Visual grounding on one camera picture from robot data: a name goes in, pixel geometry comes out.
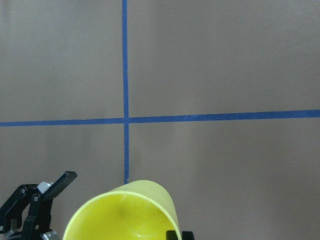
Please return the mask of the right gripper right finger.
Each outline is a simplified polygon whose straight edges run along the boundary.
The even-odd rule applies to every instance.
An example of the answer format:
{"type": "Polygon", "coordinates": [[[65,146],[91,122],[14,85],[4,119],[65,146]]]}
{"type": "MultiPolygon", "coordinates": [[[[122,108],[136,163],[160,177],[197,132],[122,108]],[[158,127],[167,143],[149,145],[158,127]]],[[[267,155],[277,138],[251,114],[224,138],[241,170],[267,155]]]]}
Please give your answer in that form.
{"type": "Polygon", "coordinates": [[[181,233],[177,233],[174,230],[168,230],[165,237],[166,240],[195,240],[195,236],[192,231],[182,231],[181,233]]]}

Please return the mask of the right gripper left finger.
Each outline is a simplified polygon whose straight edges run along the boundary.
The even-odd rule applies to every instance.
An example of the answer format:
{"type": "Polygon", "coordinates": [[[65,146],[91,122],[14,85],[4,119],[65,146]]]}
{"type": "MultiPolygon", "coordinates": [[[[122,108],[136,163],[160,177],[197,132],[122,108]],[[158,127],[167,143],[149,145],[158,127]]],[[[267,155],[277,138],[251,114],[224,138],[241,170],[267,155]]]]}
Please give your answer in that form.
{"type": "Polygon", "coordinates": [[[65,171],[55,182],[18,186],[0,207],[0,233],[6,240],[59,240],[51,229],[53,200],[77,176],[65,171]]]}

